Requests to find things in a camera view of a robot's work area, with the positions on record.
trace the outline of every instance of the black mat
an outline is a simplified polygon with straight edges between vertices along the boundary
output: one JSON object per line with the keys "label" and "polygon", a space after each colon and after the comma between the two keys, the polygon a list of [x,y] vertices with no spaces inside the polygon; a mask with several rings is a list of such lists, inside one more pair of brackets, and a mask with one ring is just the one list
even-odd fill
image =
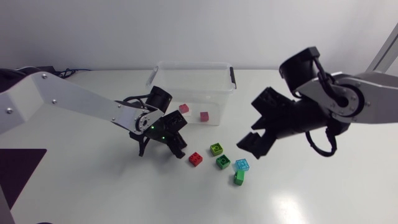
{"label": "black mat", "polygon": [[46,149],[0,149],[0,185],[11,209]]}

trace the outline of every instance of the robotic arm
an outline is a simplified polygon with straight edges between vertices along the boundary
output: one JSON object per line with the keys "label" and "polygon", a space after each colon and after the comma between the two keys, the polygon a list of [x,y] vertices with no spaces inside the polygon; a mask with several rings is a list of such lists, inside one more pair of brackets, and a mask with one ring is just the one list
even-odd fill
{"label": "robotic arm", "polygon": [[[311,147],[322,156],[330,157],[337,150],[335,136],[345,132],[351,123],[398,122],[398,78],[378,72],[359,75],[326,73],[316,47],[310,47],[284,62],[279,72],[294,101],[266,88],[252,105],[261,118],[252,129],[265,129],[263,136],[249,133],[237,146],[265,156],[276,139],[305,133]],[[319,149],[310,131],[326,126],[331,151]]]}
{"label": "robotic arm", "polygon": [[139,142],[143,156],[150,139],[168,145],[173,154],[182,158],[187,144],[178,133],[187,122],[174,111],[164,116],[172,96],[153,87],[146,96],[131,96],[113,101],[56,77],[47,72],[31,75],[9,70],[0,77],[0,134],[26,122],[44,103],[110,121],[129,131]]}

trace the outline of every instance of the lego brick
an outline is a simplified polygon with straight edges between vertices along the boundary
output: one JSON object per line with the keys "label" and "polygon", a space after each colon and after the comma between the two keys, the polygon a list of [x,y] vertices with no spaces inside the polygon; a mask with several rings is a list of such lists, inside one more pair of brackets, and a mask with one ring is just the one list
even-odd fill
{"label": "lego brick", "polygon": [[223,153],[224,150],[219,143],[216,143],[210,146],[210,151],[211,153],[213,153],[214,156],[218,156]]}
{"label": "lego brick", "polygon": [[180,113],[186,113],[189,111],[189,107],[186,104],[183,104],[178,107],[178,110]]}
{"label": "lego brick", "polygon": [[244,180],[244,171],[243,170],[236,171],[235,177],[234,177],[234,183],[236,185],[242,185],[243,180]]}
{"label": "lego brick", "polygon": [[201,122],[209,121],[209,113],[208,112],[200,112],[200,121]]}
{"label": "lego brick", "polygon": [[235,162],[235,164],[236,164],[236,168],[238,170],[248,171],[249,168],[250,168],[248,162],[246,161],[246,159],[238,159]]}
{"label": "lego brick", "polygon": [[202,156],[199,155],[199,153],[195,152],[189,157],[189,161],[196,167],[201,163],[203,160]]}
{"label": "lego brick", "polygon": [[220,169],[225,169],[225,167],[229,166],[231,161],[225,155],[222,155],[216,159],[216,163]]}

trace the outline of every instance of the plastic storage box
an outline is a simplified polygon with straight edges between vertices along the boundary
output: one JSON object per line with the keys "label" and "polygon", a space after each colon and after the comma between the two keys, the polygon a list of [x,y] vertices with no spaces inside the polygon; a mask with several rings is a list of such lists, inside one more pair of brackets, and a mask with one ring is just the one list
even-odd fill
{"label": "plastic storage box", "polygon": [[[219,125],[236,82],[228,63],[159,62],[146,86],[158,86],[173,96],[166,113],[187,104],[189,112],[183,116],[188,123]],[[208,112],[208,121],[201,121],[201,112]]]}

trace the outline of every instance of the dark green toy block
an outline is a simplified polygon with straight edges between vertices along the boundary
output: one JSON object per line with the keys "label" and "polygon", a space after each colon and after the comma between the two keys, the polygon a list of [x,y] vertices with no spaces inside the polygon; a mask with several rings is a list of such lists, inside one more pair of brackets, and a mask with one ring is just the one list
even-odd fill
{"label": "dark green toy block", "polygon": [[244,179],[244,171],[243,170],[238,170],[235,173],[235,178],[234,178],[234,183],[237,185],[242,185],[243,184],[243,179]]}
{"label": "dark green toy block", "polygon": [[225,169],[225,167],[229,166],[231,161],[225,155],[222,155],[216,159],[216,163],[220,167],[220,169]]}
{"label": "dark green toy block", "polygon": [[219,143],[216,143],[214,145],[210,146],[211,153],[213,153],[214,156],[218,156],[221,153],[223,153],[223,148]]}

